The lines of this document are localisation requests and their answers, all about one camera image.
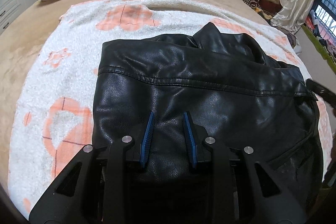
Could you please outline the tan bed sheet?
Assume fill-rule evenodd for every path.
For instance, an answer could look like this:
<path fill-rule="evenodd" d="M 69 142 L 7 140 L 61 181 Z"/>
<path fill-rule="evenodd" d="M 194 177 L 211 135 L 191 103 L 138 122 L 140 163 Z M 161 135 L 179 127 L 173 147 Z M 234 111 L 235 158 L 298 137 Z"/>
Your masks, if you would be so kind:
<path fill-rule="evenodd" d="M 27 72 L 43 44 L 71 5 L 93 0 L 37 1 L 1 34 L 1 185 L 7 186 L 11 128 Z M 240 0 L 196 0 L 234 12 L 256 23 L 266 21 Z"/>

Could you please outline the window with black frame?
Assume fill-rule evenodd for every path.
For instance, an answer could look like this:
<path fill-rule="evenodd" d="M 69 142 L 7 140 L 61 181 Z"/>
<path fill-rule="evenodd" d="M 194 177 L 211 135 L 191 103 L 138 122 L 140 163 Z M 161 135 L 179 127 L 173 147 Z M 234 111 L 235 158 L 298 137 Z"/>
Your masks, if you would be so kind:
<path fill-rule="evenodd" d="M 315 0 L 313 10 L 327 30 L 335 35 L 335 0 Z"/>

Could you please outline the clothes along window sill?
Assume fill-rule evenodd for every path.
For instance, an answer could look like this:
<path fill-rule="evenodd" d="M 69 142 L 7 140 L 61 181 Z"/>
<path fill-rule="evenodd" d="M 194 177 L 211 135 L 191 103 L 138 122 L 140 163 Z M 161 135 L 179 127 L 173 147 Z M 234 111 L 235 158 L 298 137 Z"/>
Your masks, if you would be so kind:
<path fill-rule="evenodd" d="M 303 32 L 313 43 L 316 51 L 335 73 L 335 35 L 327 29 L 314 10 L 311 10 L 302 25 Z"/>

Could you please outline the white pink fleece blanket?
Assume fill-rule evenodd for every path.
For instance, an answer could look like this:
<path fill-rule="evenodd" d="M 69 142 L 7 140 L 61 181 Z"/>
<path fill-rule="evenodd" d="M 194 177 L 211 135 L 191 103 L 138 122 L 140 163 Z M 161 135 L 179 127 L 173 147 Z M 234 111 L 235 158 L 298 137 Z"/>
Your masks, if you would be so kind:
<path fill-rule="evenodd" d="M 234 12 L 192 0 L 100 0 L 73 5 L 42 46 L 16 104 L 8 191 L 24 221 L 30 223 L 33 207 L 73 157 L 85 145 L 93 145 L 93 101 L 102 45 L 165 34 L 192 36 L 208 23 L 224 34 L 251 36 L 266 55 L 298 67 L 306 84 L 310 75 L 287 37 Z M 330 125 L 325 104 L 315 97 L 321 142 Z M 321 142 L 321 148 L 323 179 L 330 147 Z M 201 190 L 192 188 L 194 168 L 188 153 L 186 159 L 187 171 L 181 177 L 152 181 L 144 178 L 148 158 L 135 180 L 135 192 L 143 197 L 131 198 L 139 202 L 133 223 L 206 223 Z"/>

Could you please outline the black leather jacket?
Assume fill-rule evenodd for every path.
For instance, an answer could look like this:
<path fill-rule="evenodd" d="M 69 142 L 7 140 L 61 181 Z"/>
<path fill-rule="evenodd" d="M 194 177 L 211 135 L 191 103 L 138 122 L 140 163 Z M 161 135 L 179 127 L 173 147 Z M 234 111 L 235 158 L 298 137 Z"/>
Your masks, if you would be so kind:
<path fill-rule="evenodd" d="M 319 110 L 298 67 L 265 54 L 247 34 L 208 23 L 192 36 L 165 34 L 102 45 L 92 143 L 105 147 L 155 115 L 147 180 L 187 171 L 183 114 L 228 147 L 252 147 L 303 207 L 323 174 Z"/>

